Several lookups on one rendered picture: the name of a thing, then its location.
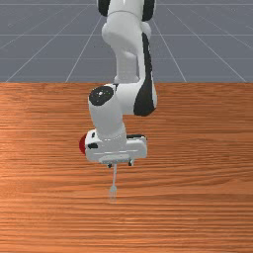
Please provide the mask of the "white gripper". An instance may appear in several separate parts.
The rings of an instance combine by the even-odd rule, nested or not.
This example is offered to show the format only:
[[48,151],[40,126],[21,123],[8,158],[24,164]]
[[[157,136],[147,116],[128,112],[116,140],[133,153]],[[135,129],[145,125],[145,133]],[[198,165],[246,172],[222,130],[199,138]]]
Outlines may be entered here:
[[92,129],[87,132],[85,147],[85,156],[89,161],[108,164],[108,168],[125,162],[133,166],[135,159],[147,156],[147,138],[142,134],[123,134],[113,139],[102,139]]

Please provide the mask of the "grey fork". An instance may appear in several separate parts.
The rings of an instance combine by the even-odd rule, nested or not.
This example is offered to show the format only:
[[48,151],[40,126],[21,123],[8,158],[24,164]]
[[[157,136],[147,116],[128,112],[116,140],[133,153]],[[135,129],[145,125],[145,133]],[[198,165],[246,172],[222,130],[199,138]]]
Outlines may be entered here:
[[112,182],[112,186],[109,190],[109,197],[111,200],[115,200],[117,197],[117,185],[116,185],[116,181],[117,181],[117,164],[114,164],[114,168],[113,168],[113,182]]

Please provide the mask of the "red plate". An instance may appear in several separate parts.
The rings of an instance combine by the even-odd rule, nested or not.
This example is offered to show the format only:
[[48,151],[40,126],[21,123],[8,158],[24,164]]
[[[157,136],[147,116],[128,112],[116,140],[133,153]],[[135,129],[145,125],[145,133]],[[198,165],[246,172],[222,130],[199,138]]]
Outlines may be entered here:
[[85,139],[86,139],[87,133],[85,133],[79,140],[79,149],[81,153],[85,156],[86,155],[86,147],[85,147]]

